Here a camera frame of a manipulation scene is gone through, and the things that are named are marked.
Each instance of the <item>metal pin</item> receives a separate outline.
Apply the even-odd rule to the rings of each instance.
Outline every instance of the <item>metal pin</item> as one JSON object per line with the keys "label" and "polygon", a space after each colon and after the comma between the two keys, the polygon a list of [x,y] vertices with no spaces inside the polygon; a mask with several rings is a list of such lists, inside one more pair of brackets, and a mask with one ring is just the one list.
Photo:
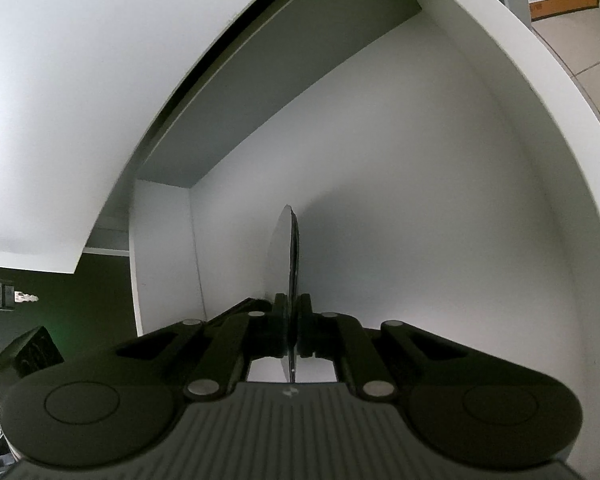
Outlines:
{"label": "metal pin", "polygon": [[189,383],[187,390],[194,395],[207,396],[216,393],[220,389],[220,384],[213,379],[198,379]]}
{"label": "metal pin", "polygon": [[386,381],[369,381],[362,386],[362,391],[369,397],[388,397],[395,391],[395,388]]}

